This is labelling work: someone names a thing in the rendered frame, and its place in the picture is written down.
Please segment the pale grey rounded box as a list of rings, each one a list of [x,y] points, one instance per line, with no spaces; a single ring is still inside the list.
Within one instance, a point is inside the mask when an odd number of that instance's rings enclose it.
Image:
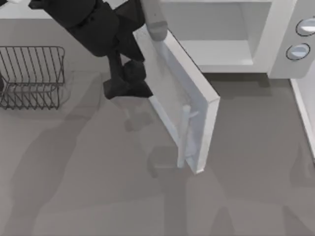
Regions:
[[[163,14],[160,0],[140,0],[145,24],[153,41],[163,41],[167,37],[168,23]]]

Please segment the pale microwave door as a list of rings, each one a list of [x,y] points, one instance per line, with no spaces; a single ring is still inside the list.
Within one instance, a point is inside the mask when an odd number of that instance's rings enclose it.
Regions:
[[[206,166],[220,96],[171,31],[158,42],[142,27],[135,38],[145,57],[146,83],[153,93],[149,101],[177,149],[183,106],[198,112],[189,120],[185,164],[199,174]]]

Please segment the pale microwave oven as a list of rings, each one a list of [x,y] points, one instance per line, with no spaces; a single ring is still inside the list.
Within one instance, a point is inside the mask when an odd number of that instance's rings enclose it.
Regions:
[[[296,25],[315,17],[315,0],[161,0],[168,26],[204,73],[265,73],[271,79],[304,77],[315,59],[315,34]],[[306,43],[307,57],[286,57]]]

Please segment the grey microwave knob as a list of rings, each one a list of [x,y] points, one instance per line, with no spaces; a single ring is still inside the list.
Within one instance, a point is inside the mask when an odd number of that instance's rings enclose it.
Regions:
[[[286,57],[291,61],[298,61],[307,57],[310,51],[311,48],[306,43],[292,45],[287,49]]]
[[[301,37],[314,35],[315,34],[315,17],[302,19],[296,25],[296,33]]]

